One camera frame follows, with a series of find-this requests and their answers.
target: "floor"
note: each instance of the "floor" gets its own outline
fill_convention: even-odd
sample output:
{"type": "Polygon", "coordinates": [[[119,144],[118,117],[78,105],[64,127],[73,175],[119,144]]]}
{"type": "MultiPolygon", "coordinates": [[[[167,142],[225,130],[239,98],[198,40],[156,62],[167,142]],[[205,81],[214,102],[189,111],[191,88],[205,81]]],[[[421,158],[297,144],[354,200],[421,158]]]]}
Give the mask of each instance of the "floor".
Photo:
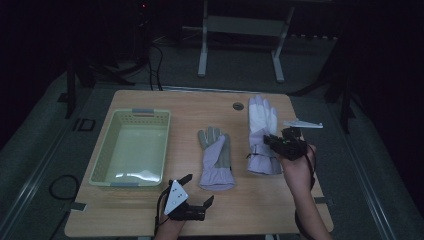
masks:
{"type": "MultiPolygon", "coordinates": [[[[277,83],[269,47],[228,43],[223,39],[232,36],[215,35],[211,36],[206,76],[199,78],[199,32],[188,29],[184,34],[182,43],[166,37],[154,41],[161,51],[151,50],[152,66],[160,73],[165,91],[289,93],[316,79],[334,46],[334,41],[326,39],[289,38],[281,56],[287,80],[277,83]]],[[[1,239],[69,239],[63,232],[69,201],[54,199],[49,187],[63,175],[81,179],[116,90],[150,89],[147,68],[125,78],[136,85],[120,86],[98,76],[93,89],[78,87],[77,109],[70,119],[64,119],[66,105],[57,102],[66,91],[66,74],[52,83],[0,153],[1,239]],[[73,130],[78,118],[95,119],[94,130],[73,130]]],[[[155,78],[153,83],[157,90],[155,78]]],[[[291,100],[301,120],[324,124],[322,130],[305,129],[303,134],[318,147],[317,175],[333,218],[334,238],[424,239],[423,220],[372,122],[352,103],[355,118],[349,121],[351,133],[345,134],[339,124],[340,102],[330,104],[323,99],[327,87],[291,100]]],[[[61,181],[56,190],[72,196],[73,184],[61,181]]],[[[298,238],[296,234],[279,237],[298,238]]]]}

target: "work glove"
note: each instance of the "work glove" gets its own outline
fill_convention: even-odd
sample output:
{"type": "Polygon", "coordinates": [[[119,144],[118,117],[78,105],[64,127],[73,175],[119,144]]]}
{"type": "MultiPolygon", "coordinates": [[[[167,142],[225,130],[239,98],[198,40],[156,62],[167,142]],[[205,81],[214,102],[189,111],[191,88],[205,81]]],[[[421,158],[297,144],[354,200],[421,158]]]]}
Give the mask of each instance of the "work glove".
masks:
{"type": "Polygon", "coordinates": [[[205,190],[223,191],[235,185],[231,173],[230,136],[219,128],[208,127],[207,132],[197,133],[203,149],[203,172],[200,187],[205,190]]]}
{"type": "Polygon", "coordinates": [[[249,146],[247,170],[259,174],[281,174],[274,151],[264,143],[264,135],[277,134],[277,110],[267,99],[256,95],[249,99],[249,146]]]}

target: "table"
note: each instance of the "table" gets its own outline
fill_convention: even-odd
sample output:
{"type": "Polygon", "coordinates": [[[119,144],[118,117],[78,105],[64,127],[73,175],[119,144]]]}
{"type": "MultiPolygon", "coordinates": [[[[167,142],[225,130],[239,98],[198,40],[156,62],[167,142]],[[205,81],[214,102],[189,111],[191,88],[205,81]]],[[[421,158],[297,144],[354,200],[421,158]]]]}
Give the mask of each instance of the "table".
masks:
{"type": "MultiPolygon", "coordinates": [[[[110,189],[89,184],[91,170],[100,149],[112,112],[117,108],[162,108],[171,111],[171,127],[164,180],[180,179],[193,174],[184,186],[188,202],[201,205],[211,195],[213,205],[205,221],[189,221],[182,236],[249,235],[296,233],[294,202],[283,175],[263,176],[247,172],[248,99],[250,93],[117,91],[105,118],[98,142],[93,150],[76,202],[85,203],[84,211],[73,210],[65,227],[69,237],[152,236],[156,202],[161,190],[110,189]],[[243,110],[235,110],[234,103],[243,110]],[[221,128],[231,138],[233,189],[223,192],[205,191],[198,186],[202,170],[202,150],[197,131],[208,126],[221,128]]],[[[281,94],[261,94],[277,109],[279,129],[283,120],[295,119],[290,99],[281,94]]],[[[312,190],[322,197],[319,182],[312,190]]],[[[326,204],[317,204],[331,231],[333,223],[326,204]]]]}

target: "table leg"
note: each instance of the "table leg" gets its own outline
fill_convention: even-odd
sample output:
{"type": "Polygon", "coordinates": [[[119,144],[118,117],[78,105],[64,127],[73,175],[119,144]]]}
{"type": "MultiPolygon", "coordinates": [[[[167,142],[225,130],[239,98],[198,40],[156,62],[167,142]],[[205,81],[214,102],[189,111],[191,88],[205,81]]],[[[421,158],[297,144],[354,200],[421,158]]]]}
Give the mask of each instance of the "table leg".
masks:
{"type": "Polygon", "coordinates": [[[200,52],[199,70],[197,75],[204,77],[206,75],[206,65],[208,61],[208,1],[203,1],[203,27],[202,27],[202,50],[200,52]]]}
{"type": "Polygon", "coordinates": [[[280,62],[280,54],[283,48],[284,40],[287,37],[287,32],[289,30],[293,13],[294,13],[294,7],[291,7],[287,15],[286,21],[281,29],[280,41],[278,43],[278,46],[275,50],[271,51],[271,57],[272,57],[272,62],[274,64],[274,71],[275,71],[275,77],[277,79],[277,82],[284,82],[284,75],[283,75],[283,70],[281,68],[281,62],[280,62]]]}

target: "green plastic basket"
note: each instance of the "green plastic basket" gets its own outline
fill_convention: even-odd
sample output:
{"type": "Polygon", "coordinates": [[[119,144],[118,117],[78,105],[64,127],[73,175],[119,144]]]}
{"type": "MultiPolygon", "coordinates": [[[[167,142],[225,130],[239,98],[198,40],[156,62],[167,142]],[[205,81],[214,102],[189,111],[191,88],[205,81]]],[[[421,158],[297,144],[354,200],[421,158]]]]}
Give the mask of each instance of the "green plastic basket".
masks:
{"type": "Polygon", "coordinates": [[[91,172],[90,184],[110,187],[160,186],[170,119],[168,110],[115,110],[91,172]]]}

